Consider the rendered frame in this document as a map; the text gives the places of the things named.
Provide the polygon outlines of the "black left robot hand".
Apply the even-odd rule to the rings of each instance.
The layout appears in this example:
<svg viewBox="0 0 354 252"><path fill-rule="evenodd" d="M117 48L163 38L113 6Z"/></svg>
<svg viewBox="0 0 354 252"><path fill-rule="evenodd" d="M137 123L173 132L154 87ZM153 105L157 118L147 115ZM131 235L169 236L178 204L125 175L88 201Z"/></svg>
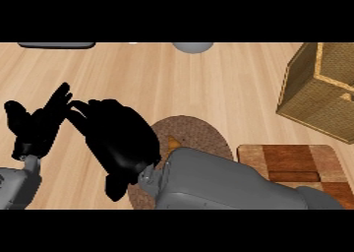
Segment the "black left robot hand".
<svg viewBox="0 0 354 252"><path fill-rule="evenodd" d="M14 100L4 103L7 126L15 136L11 158L23 160L27 155L42 158L51 148L58 126L70 108L72 93L63 83L42 108L29 113Z"/></svg>

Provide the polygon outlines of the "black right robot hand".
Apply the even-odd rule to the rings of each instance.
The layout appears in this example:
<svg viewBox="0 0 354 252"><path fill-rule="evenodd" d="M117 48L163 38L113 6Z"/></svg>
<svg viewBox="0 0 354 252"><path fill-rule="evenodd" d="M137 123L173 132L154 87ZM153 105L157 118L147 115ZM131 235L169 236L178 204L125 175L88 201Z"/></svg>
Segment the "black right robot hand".
<svg viewBox="0 0 354 252"><path fill-rule="evenodd" d="M85 138L86 147L107 175L104 192L113 202L150 165L160 161L159 141L138 113L114 99L73 100L66 119Z"/></svg>

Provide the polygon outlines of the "golden brown croissant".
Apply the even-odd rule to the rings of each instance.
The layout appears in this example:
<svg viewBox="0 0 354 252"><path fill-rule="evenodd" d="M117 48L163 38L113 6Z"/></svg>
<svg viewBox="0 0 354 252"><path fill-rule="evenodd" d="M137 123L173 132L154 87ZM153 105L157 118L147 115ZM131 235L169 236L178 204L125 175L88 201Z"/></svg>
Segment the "golden brown croissant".
<svg viewBox="0 0 354 252"><path fill-rule="evenodd" d="M179 142L175 140L172 136L168 137L168 149L166 153L170 153L176 148L181 147Z"/></svg>

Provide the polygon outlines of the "round brown woven placemat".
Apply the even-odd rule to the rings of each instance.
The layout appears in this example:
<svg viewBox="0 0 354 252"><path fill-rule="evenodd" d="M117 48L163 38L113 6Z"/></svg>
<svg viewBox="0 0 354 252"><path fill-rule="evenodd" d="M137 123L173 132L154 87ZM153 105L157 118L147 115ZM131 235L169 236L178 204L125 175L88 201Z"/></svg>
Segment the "round brown woven placemat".
<svg viewBox="0 0 354 252"><path fill-rule="evenodd" d="M221 133L215 127L196 117L178 115L169 116L159 120L151 126L151 130L159 140L160 150L160 162L156 166L156 170L162 169L169 153L168 149L168 137L172 136L179 142L181 147L196 149L213 156L232 160L231 151L227 142L221 136ZM212 174L218 173L218 169L210 164L204 166L207 171L197 169L197 175L212 177ZM135 210L151 210L154 207L153 198L138 188L138 185L128 186L128 196Z"/></svg>

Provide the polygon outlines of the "square wicker basket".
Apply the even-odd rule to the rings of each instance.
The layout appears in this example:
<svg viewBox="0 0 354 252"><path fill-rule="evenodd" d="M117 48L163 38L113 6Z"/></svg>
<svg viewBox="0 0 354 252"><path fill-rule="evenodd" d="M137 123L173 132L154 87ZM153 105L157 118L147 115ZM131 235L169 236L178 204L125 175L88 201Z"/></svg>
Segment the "square wicker basket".
<svg viewBox="0 0 354 252"><path fill-rule="evenodd" d="M354 144L354 42L305 42L286 67L275 113Z"/></svg>

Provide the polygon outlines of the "dark grey flat tray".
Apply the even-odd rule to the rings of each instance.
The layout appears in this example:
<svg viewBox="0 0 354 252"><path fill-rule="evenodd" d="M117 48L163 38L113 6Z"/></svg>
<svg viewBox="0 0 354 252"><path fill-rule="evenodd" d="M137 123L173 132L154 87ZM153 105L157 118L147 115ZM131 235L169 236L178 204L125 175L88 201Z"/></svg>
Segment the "dark grey flat tray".
<svg viewBox="0 0 354 252"><path fill-rule="evenodd" d="M17 42L24 48L38 49L88 49L95 42Z"/></svg>

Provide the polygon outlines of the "grey round bowl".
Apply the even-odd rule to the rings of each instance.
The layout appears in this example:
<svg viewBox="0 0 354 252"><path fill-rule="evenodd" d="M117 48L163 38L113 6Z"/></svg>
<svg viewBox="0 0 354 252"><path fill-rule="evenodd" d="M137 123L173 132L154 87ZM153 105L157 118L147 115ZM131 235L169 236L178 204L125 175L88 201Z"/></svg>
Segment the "grey round bowl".
<svg viewBox="0 0 354 252"><path fill-rule="evenodd" d="M210 49L210 42L173 42L173 47L184 53L196 54Z"/></svg>

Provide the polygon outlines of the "brown checkered cutting board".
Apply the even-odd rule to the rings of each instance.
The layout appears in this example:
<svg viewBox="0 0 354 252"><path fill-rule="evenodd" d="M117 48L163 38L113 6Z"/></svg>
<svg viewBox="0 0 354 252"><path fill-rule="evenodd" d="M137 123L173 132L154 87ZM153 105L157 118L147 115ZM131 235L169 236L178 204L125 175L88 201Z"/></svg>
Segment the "brown checkered cutting board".
<svg viewBox="0 0 354 252"><path fill-rule="evenodd" d="M308 186L354 210L352 190L328 145L240 145L235 156L271 182L292 188Z"/></svg>

